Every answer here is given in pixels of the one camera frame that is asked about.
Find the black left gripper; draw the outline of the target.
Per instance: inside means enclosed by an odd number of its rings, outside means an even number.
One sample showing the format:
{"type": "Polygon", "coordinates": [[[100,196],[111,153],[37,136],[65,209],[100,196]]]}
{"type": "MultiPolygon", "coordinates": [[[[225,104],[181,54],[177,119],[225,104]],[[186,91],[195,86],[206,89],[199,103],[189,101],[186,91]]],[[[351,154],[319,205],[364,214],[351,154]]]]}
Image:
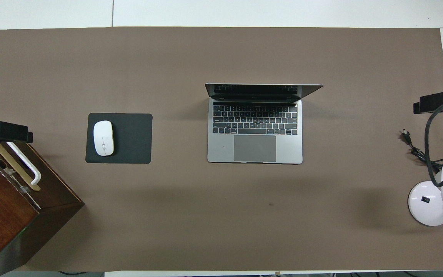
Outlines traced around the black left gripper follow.
{"type": "Polygon", "coordinates": [[[27,126],[0,121],[0,142],[33,143],[33,133],[27,126]]]}

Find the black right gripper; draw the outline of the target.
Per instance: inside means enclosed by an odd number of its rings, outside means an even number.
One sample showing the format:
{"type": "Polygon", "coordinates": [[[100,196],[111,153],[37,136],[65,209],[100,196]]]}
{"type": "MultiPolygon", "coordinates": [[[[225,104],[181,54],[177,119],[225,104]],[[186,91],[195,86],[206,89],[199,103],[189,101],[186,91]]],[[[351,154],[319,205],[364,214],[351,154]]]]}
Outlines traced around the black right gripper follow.
{"type": "Polygon", "coordinates": [[[419,102],[413,104],[413,114],[433,113],[441,105],[443,105],[443,92],[422,96],[419,102]]]}

